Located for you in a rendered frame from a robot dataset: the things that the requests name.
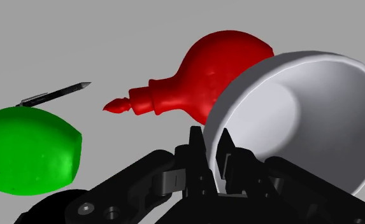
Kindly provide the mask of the green cut fruit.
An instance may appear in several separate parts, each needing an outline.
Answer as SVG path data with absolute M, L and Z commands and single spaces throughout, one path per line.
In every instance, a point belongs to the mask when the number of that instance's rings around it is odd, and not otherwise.
M 0 109 L 0 192 L 39 195 L 73 182 L 82 134 L 42 109 Z

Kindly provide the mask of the black pen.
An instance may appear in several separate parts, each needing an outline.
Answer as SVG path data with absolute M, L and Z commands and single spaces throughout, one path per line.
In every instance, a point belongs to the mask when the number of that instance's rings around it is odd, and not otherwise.
M 79 90 L 82 90 L 82 89 L 84 89 L 85 87 L 87 87 L 89 85 L 90 85 L 90 82 L 81 82 L 81 83 L 77 83 L 75 85 L 71 85 L 71 86 L 66 87 L 66 88 L 62 88 L 60 90 L 56 90 L 56 91 L 51 92 L 51 93 L 44 93 L 44 94 L 35 95 L 33 97 L 21 100 L 20 103 L 17 104 L 17 106 L 24 106 L 24 107 L 37 106 L 39 104 L 43 104 L 44 102 L 48 102 L 48 101 L 54 100 L 56 98 L 71 94 L 71 93 L 79 91 Z

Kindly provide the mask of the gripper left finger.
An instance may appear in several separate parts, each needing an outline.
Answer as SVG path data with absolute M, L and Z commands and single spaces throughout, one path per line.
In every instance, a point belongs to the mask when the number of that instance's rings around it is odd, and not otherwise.
M 138 224 L 174 192 L 184 197 L 214 196 L 216 187 L 199 126 L 173 153 L 155 150 L 72 201 L 66 224 Z

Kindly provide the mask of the white bowl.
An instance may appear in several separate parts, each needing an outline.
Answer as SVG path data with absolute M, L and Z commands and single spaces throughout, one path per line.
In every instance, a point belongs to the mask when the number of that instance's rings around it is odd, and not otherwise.
M 342 190 L 365 185 L 365 65 L 336 53 L 299 51 L 242 72 L 218 97 L 204 126 L 209 167 L 227 130 L 259 160 L 282 157 Z

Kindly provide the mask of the red bulb-shaped bottle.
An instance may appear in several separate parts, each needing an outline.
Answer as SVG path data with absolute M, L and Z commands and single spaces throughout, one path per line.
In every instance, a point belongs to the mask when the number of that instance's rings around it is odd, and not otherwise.
M 128 97 L 110 101 L 105 111 L 156 115 L 180 109 L 204 125 L 225 88 L 243 71 L 274 55 L 272 47 L 241 31 L 217 31 L 196 41 L 176 74 L 132 88 Z

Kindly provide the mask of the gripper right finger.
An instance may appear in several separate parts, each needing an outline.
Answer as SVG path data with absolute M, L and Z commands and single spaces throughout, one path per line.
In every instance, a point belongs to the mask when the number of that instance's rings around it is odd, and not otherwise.
M 282 157 L 261 162 L 235 146 L 227 129 L 216 162 L 228 194 L 279 202 L 295 210 L 303 224 L 365 224 L 365 202 Z

